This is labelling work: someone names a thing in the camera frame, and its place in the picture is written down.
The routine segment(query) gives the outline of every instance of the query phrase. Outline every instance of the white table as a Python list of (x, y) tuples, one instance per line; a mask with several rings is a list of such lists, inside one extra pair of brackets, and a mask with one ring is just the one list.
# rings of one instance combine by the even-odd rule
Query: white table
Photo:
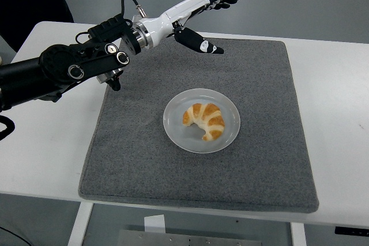
[[(53, 44), (73, 44), (75, 35), (91, 26), (41, 22), (14, 62), (39, 56)], [(285, 43), (320, 201), (318, 211), (262, 213), (106, 204), (369, 227), (369, 45), (202, 35)], [(105, 89), (105, 84), (92, 78), (57, 103), (36, 100), (3, 111), (2, 115), (13, 119), (16, 130), (0, 142), (0, 193), (92, 203), (78, 196), (78, 183)]]

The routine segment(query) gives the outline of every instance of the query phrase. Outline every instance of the plate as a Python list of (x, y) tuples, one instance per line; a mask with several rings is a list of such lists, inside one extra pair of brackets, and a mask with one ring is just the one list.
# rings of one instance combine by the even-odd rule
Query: plate
[[(225, 129), (215, 141), (203, 141), (205, 131), (196, 124), (182, 124), (183, 114), (195, 103), (213, 103), (220, 108)], [(164, 129), (168, 137), (179, 147), (193, 153), (213, 153), (226, 148), (237, 137), (241, 119), (233, 102), (211, 89), (190, 89), (176, 95), (166, 106), (163, 115)]]

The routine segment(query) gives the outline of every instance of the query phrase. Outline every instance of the black cable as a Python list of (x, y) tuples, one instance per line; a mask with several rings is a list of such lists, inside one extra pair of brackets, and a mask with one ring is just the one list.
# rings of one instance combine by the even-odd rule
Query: black cable
[(0, 141), (10, 135), (16, 128), (14, 122), (6, 116), (0, 115), (0, 123), (6, 126), (6, 129), (0, 132)]
[(18, 237), (19, 239), (23, 240), (24, 242), (26, 242), (29, 246), (32, 246), (32, 244), (31, 244), (31, 243), (29, 243), (28, 241), (26, 241), (26, 239), (24, 239), (24, 238), (20, 237), (19, 235), (17, 235), (17, 234), (15, 234), (15, 233), (11, 232), (10, 230), (7, 230), (7, 229), (5, 229), (5, 228), (3, 228), (3, 227), (1, 227), (1, 226), (0, 226), (0, 229), (2, 229), (2, 230), (4, 230), (4, 231), (6, 231), (6, 232), (8, 232), (8, 233), (11, 233), (12, 235), (14, 235), (14, 236)]
[(76, 35), (76, 42), (77, 42), (78, 44), (82, 44), (82, 43), (80, 43), (80, 42), (78, 41), (78, 37), (79, 37), (79, 36), (81, 36), (81, 35), (84, 35), (84, 34), (88, 35), (88, 32), (81, 32), (81, 33), (78, 33), (78, 34)]
[[(138, 5), (137, 0), (132, 0), (132, 1), (136, 4), (136, 6)], [(125, 14), (125, 0), (121, 0), (121, 5), (122, 5), (122, 15), (124, 16), (124, 14)]]

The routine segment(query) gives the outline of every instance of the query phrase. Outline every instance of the gray mat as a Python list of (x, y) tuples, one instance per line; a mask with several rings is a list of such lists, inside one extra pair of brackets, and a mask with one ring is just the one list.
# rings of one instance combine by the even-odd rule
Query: gray mat
[[(130, 56), (122, 90), (106, 91), (81, 176), (82, 198), (226, 210), (317, 210), (284, 43), (210, 41), (225, 54), (198, 54), (167, 38)], [(192, 88), (216, 90), (238, 108), (239, 134), (219, 152), (187, 152), (165, 133), (166, 105)]]

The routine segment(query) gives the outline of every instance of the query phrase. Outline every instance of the white robotic hand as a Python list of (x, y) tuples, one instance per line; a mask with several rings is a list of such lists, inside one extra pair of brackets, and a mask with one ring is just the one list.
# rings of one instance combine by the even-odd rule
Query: white robotic hand
[(198, 33), (189, 28), (184, 28), (188, 19), (206, 10), (227, 9), (238, 0), (185, 0), (168, 9), (158, 18), (142, 18), (133, 21), (133, 28), (137, 32), (140, 44), (146, 48), (152, 48), (159, 44), (162, 38), (175, 35), (176, 41), (184, 46), (200, 53), (222, 54), (223, 50), (217, 48)]

